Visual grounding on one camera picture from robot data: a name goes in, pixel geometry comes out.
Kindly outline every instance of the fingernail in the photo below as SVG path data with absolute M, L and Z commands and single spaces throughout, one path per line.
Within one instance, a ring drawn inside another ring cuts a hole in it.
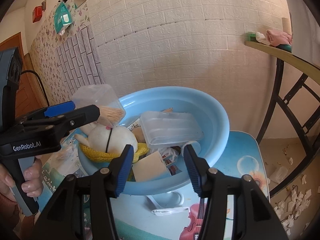
M 15 182 L 14 182 L 14 180 L 13 180 L 13 178 L 11 177 L 11 176 L 9 176 L 9 175 L 7 175 L 6 177 L 5 177 L 5 183 L 9 186 L 9 187 L 14 187 L 16 184 L 15 184 Z
M 22 184 L 22 185 L 21 185 L 21 188 L 22 188 L 23 192 L 27 192 L 28 189 L 29 189 L 29 186 L 28 186 L 28 185 L 25 185 L 25 184 Z
M 32 179 L 32 174 L 31 174 L 31 172 L 25 172 L 25 173 L 24 173 L 24 178 L 25 178 L 25 179 L 28 179 L 28 180 L 29 180 L 29 179 Z

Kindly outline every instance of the red fire alarm box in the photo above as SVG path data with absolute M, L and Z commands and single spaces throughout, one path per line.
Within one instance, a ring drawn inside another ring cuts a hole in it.
M 40 21 L 41 17 L 42 17 L 42 6 L 36 6 L 32 12 L 32 22 L 35 23 Z

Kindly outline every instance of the white plush toy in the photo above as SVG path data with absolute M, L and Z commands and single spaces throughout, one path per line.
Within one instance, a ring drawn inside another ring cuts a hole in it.
M 88 135 L 88 139 L 80 134 L 75 134 L 76 140 L 95 151 L 106 152 L 106 147 L 111 129 L 98 123 L 89 123 L 80 130 Z M 121 154 L 124 147 L 130 144 L 134 152 L 138 150 L 138 142 L 132 132 L 124 126 L 113 128 L 108 145 L 108 153 Z

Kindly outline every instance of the metal pivot bolt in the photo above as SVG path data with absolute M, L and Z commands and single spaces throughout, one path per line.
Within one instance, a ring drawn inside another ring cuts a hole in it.
M 67 181 L 73 181 L 75 176 L 72 174 L 69 174 L 68 176 L 66 176 L 66 178 L 67 178 Z
M 212 174 L 217 174 L 218 170 L 216 168 L 209 168 L 208 171 Z
M 243 179 L 244 179 L 245 181 L 251 181 L 251 180 L 252 180 L 252 177 L 251 177 L 250 175 L 248 175 L 248 174 L 245 174 L 245 175 L 243 175 Z
M 108 174 L 110 172 L 110 170 L 108 168 L 102 168 L 100 170 L 101 174 Z

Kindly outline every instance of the teal plastic bag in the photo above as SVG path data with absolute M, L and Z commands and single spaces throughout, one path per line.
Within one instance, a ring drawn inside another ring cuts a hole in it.
M 66 28 L 72 23 L 71 14 L 64 2 L 61 2 L 54 14 L 54 26 L 59 35 L 63 35 Z

